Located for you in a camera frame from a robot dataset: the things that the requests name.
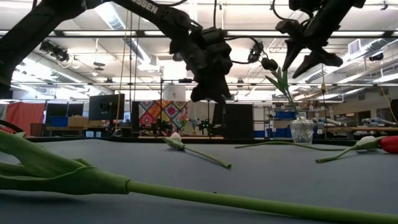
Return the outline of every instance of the cardboard box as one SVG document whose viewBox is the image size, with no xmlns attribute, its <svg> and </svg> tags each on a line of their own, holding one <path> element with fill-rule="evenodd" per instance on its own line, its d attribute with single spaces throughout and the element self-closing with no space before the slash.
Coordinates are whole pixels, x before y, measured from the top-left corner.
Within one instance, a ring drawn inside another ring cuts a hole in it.
<svg viewBox="0 0 398 224">
<path fill-rule="evenodd" d="M 88 121 L 88 127 L 103 127 L 104 122 L 103 121 Z"/>
<path fill-rule="evenodd" d="M 68 127 L 88 127 L 88 118 L 74 116 L 68 118 Z"/>
</svg>

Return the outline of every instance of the glass vase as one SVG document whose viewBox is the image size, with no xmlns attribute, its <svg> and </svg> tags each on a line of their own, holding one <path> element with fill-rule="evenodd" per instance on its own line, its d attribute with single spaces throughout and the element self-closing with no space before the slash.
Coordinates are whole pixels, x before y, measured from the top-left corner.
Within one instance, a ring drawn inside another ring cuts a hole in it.
<svg viewBox="0 0 398 224">
<path fill-rule="evenodd" d="M 290 122 L 290 130 L 294 143 L 312 144 L 313 121 L 307 119 L 296 119 Z"/>
</svg>

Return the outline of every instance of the monitor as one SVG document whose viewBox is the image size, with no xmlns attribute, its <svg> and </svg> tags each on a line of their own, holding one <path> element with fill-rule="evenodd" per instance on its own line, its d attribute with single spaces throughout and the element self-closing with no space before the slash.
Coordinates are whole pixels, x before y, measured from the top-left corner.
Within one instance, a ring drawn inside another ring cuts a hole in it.
<svg viewBox="0 0 398 224">
<path fill-rule="evenodd" d="M 91 121 L 124 119 L 124 94 L 91 96 L 88 119 Z"/>
</svg>

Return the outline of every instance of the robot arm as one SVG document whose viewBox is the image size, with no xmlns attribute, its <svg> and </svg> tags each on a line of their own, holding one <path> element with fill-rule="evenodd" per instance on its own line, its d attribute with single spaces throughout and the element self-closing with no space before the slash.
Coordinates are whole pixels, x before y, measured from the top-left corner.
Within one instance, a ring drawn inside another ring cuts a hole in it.
<svg viewBox="0 0 398 224">
<path fill-rule="evenodd" d="M 283 19 L 276 29 L 290 36 L 285 42 L 287 54 L 282 70 L 287 70 L 300 51 L 304 48 L 311 50 L 310 55 L 304 57 L 303 63 L 295 71 L 293 78 L 297 78 L 308 69 L 323 63 L 327 66 L 339 67 L 343 60 L 336 54 L 322 49 L 328 45 L 332 33 L 340 28 L 340 22 L 352 7 L 362 8 L 366 0 L 289 0 L 291 10 L 307 13 L 310 19 L 306 24 L 294 19 Z"/>
<path fill-rule="evenodd" d="M 15 67 L 27 57 L 61 22 L 73 19 L 87 9 L 109 0 L 43 0 L 0 40 L 0 89 L 8 89 Z M 112 0 L 141 16 L 170 38 L 170 53 L 179 53 L 198 86 L 191 99 L 211 98 L 225 103 L 231 96 L 225 81 L 232 67 L 231 47 L 220 29 L 203 30 L 189 15 L 151 0 Z"/>
</svg>

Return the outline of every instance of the black speaker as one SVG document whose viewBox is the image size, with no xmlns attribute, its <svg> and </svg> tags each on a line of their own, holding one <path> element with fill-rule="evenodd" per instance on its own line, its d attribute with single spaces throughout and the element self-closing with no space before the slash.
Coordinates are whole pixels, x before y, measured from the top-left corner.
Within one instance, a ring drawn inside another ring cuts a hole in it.
<svg viewBox="0 0 398 224">
<path fill-rule="evenodd" d="M 131 102 L 131 115 L 130 115 L 130 122 L 132 124 L 132 131 L 133 133 L 139 132 L 139 102 L 134 101 Z"/>
<path fill-rule="evenodd" d="M 224 120 L 225 139 L 254 139 L 253 105 L 226 104 L 223 118 L 223 107 L 216 104 L 213 124 Z"/>
</svg>

